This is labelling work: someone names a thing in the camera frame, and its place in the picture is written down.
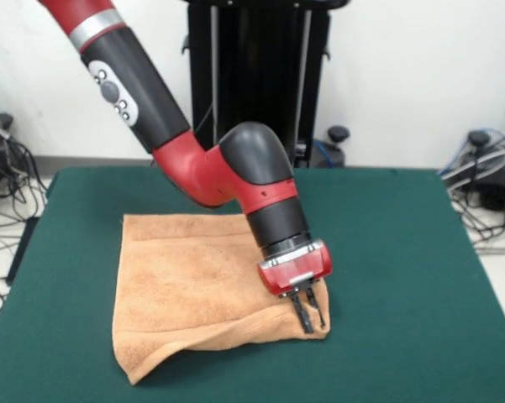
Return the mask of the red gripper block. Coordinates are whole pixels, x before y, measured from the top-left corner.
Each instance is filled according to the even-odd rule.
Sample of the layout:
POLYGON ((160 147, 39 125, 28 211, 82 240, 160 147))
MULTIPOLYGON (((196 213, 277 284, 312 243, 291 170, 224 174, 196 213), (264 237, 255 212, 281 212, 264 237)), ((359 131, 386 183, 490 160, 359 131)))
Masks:
MULTIPOLYGON (((314 333, 313 324, 295 290, 302 290, 305 283, 322 279, 332 272, 333 264, 329 249, 320 239, 258 264, 259 276, 272 295, 281 296, 291 292, 290 300, 305 334, 314 333)), ((318 313, 320 327, 325 328, 326 322, 312 286, 306 289, 306 295, 308 303, 318 313)))

